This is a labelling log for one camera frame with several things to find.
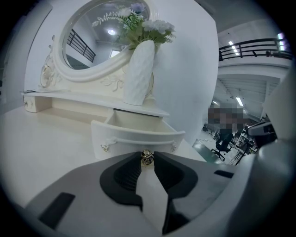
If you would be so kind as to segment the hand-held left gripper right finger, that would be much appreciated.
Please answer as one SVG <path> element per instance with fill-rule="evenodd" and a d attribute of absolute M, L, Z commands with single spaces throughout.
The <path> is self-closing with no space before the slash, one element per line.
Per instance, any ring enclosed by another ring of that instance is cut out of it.
<path fill-rule="evenodd" d="M 168 194 L 164 234 L 238 234 L 244 167 L 155 152 L 155 173 Z"/>

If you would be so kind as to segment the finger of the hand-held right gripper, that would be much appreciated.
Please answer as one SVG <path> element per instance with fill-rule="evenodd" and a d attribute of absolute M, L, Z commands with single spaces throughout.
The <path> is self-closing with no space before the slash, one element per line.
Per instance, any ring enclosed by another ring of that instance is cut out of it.
<path fill-rule="evenodd" d="M 252 125 L 246 130 L 247 135 L 251 136 L 258 148 L 272 143 L 277 139 L 275 130 L 271 122 L 260 122 L 255 125 Z"/>

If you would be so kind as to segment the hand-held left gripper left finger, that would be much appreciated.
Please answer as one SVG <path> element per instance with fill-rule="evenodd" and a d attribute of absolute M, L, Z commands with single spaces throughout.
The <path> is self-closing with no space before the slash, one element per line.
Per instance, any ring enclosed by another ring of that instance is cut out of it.
<path fill-rule="evenodd" d="M 157 237 L 136 185 L 140 153 L 80 166 L 37 194 L 25 210 L 46 237 Z"/>

